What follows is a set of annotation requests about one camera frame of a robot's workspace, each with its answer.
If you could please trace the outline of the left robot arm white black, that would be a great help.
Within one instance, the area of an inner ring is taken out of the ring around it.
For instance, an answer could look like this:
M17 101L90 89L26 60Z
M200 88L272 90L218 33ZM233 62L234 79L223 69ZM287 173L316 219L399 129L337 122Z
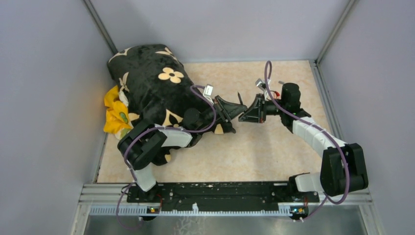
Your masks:
M220 96L207 104L208 108L203 112L194 107L186 109L178 127L158 125L144 119L119 141L117 147L139 187L138 196L144 202L152 202L157 196L152 163L172 148L193 147L205 132L234 133L231 121L247 109L244 104L227 102Z

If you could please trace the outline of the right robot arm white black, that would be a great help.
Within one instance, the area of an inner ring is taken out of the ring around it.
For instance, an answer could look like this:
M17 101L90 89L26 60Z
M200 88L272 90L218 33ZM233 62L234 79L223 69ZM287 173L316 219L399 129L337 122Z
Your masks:
M348 144L325 131L301 108L300 90L295 83L282 86L280 99L269 99L266 84L257 80L263 92L257 94L252 105L239 117L240 122L263 123L268 116L279 116L281 123L294 135L302 138L321 158L319 173L302 173L289 177L287 196L301 201L307 192L323 191L337 196L345 191L366 189L369 185L362 147Z

